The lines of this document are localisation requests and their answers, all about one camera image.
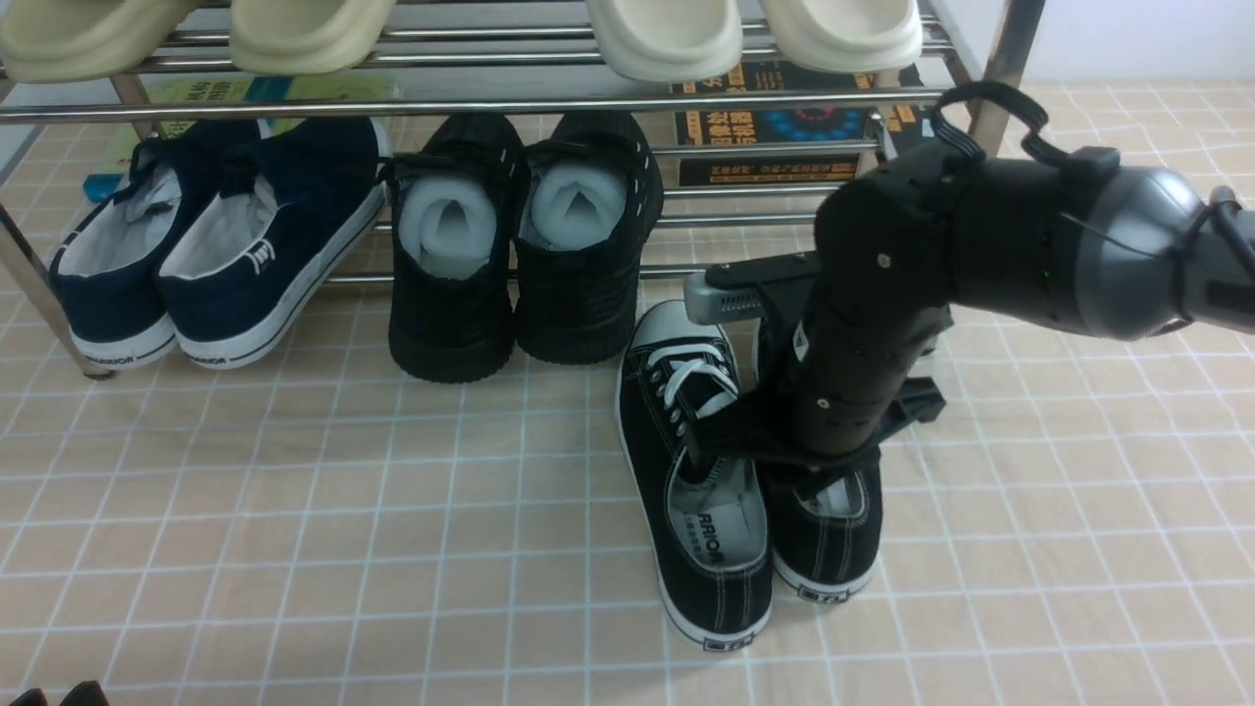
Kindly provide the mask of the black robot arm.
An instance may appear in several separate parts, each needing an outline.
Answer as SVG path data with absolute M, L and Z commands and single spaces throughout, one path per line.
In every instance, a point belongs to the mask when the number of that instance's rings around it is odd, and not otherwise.
M 723 459 L 857 472 L 945 399 L 910 377 L 954 305 L 1089 339 L 1194 324 L 1251 334 L 1252 214 L 1226 187 L 1063 150 L 1040 104 L 1005 83 L 945 92 L 932 139 L 822 201 L 808 253 L 717 265 L 686 283 L 702 325 L 766 319 L 758 387 L 684 433 L 693 472 Z

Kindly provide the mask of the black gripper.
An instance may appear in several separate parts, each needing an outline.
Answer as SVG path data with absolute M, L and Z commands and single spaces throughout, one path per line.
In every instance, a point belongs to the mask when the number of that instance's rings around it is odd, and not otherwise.
M 820 255 L 718 265 L 712 283 L 781 277 L 768 367 L 756 387 L 686 425 L 695 464 L 776 461 L 846 472 L 914 423 L 932 423 L 946 401 L 911 367 L 948 326 L 944 293 L 891 268 L 842 275 Z

